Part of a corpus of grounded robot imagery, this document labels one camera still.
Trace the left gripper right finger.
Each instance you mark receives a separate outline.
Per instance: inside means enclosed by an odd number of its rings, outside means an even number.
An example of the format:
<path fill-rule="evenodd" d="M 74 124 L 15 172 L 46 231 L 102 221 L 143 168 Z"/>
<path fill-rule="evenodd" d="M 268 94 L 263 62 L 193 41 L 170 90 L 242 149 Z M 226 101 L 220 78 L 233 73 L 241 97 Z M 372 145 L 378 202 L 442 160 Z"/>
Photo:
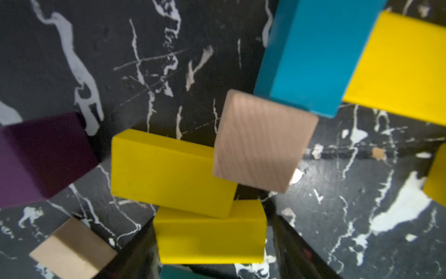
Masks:
<path fill-rule="evenodd" d="M 282 279 L 341 279 L 282 216 L 272 216 L 271 225 Z"/>

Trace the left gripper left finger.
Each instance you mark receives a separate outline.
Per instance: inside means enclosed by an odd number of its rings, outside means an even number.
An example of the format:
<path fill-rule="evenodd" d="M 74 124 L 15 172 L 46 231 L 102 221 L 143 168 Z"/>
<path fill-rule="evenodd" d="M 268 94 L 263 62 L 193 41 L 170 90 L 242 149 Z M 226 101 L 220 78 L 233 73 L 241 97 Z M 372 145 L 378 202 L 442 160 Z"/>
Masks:
<path fill-rule="evenodd" d="M 96 276 L 96 279 L 158 279 L 160 263 L 157 255 L 153 219 Z"/>

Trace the yellow square block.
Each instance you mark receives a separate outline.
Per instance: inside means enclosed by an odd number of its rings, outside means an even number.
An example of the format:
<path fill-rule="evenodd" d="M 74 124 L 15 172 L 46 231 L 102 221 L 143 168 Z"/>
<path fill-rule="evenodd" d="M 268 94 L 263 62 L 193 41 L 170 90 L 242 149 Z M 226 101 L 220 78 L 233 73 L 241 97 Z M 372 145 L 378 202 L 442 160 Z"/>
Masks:
<path fill-rule="evenodd" d="M 128 129 L 111 141 L 111 194 L 158 206 L 153 219 L 165 265 L 264 260 L 267 218 L 259 200 L 212 174 L 213 149 Z"/>

